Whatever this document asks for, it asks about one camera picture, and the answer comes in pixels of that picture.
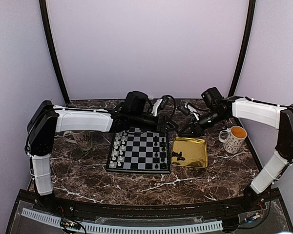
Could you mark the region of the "black white chess board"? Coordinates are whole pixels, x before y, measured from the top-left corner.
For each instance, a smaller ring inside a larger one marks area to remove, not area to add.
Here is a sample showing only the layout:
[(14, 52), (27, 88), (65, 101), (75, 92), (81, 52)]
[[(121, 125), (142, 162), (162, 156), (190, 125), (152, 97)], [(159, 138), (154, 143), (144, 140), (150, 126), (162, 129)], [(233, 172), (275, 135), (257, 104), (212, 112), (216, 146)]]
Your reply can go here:
[(105, 170), (118, 173), (170, 174), (167, 133), (130, 128), (113, 135)]

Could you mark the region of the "gold metal tray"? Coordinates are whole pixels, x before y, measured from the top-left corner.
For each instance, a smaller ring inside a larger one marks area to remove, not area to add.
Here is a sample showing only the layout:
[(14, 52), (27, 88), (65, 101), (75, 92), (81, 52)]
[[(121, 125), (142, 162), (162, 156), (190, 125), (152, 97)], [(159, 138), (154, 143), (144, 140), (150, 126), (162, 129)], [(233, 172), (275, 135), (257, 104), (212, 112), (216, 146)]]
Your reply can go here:
[(207, 142), (200, 138), (175, 137), (171, 149), (171, 164), (190, 168), (207, 168)]

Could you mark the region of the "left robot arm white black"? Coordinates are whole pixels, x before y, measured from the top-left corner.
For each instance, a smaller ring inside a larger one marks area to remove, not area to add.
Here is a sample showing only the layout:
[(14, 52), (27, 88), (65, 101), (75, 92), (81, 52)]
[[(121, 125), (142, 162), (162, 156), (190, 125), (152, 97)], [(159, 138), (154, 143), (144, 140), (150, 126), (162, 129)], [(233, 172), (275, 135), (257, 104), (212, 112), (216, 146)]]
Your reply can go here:
[(131, 91), (125, 100), (113, 109), (83, 109), (54, 105), (45, 100), (27, 125), (27, 139), (24, 147), (30, 158), (31, 174), (35, 181), (35, 191), (40, 205), (49, 213), (59, 209), (59, 201), (54, 198), (51, 182), (50, 156), (54, 145), (54, 135), (65, 131), (95, 131), (117, 133), (138, 127), (158, 133), (168, 133), (178, 128), (172, 116), (159, 112), (165, 108), (170, 95), (164, 95), (151, 103), (148, 95)]

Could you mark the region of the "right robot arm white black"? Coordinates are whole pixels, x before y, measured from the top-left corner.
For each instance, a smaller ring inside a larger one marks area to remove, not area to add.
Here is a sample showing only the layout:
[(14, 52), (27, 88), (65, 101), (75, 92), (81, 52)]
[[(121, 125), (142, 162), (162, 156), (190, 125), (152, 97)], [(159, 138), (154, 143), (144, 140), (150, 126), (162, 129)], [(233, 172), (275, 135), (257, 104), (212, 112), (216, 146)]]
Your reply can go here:
[(206, 111), (192, 104), (178, 106), (186, 116), (192, 116), (178, 133), (180, 137), (201, 137), (206, 129), (231, 117), (241, 121), (251, 132), (254, 147), (267, 146), (262, 153), (266, 164), (249, 185), (250, 193), (240, 199), (239, 207), (249, 212), (258, 204), (258, 196), (293, 165), (293, 104), (283, 105), (255, 100), (250, 97), (223, 97), (216, 87), (202, 94)]

